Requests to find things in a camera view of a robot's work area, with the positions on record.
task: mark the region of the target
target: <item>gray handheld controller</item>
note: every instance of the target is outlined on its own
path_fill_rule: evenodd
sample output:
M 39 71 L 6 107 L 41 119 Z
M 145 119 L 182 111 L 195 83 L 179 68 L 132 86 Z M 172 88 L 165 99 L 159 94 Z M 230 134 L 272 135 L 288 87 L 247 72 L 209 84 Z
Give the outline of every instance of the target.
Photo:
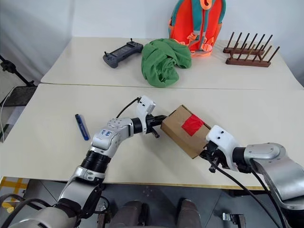
M 141 53 L 143 50 L 143 45 L 134 42 L 132 39 L 126 45 L 118 48 L 117 50 L 107 53 L 104 52 L 103 59 L 112 68 L 118 67 L 118 63 L 128 58 L 134 53 Z

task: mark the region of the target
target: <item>green towel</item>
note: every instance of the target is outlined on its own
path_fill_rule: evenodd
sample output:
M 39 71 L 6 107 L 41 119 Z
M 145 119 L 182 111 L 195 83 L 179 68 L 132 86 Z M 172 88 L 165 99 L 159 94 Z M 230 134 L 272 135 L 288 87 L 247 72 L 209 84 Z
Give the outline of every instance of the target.
M 142 50 L 142 74 L 154 87 L 167 87 L 179 80 L 174 65 L 191 66 L 191 53 L 187 46 L 174 39 L 157 39 Z

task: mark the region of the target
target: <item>blue pen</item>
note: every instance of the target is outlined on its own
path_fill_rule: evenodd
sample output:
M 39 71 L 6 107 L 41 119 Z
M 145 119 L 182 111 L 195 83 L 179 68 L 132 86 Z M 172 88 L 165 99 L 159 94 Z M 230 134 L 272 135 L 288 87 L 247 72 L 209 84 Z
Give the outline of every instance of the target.
M 90 136 L 89 136 L 89 134 L 88 134 L 87 131 L 86 131 L 85 125 L 83 124 L 80 115 L 76 114 L 76 115 L 75 115 L 75 118 L 76 118 L 76 120 L 77 120 L 77 124 L 78 124 L 78 126 L 79 126 L 80 132 L 81 132 L 81 134 L 82 134 L 84 140 L 88 141 L 89 138 L 90 138 Z

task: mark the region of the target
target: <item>white wall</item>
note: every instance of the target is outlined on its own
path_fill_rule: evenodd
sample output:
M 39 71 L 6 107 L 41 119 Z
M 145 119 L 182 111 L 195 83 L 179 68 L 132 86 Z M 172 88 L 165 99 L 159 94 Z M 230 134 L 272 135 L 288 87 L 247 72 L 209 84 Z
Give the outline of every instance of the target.
M 73 36 L 166 38 L 177 0 L 76 0 Z M 273 42 L 304 85 L 304 1 L 227 0 L 219 39 L 232 31 L 273 34 Z
M 0 53 L 40 82 L 70 40 L 73 0 L 0 0 Z

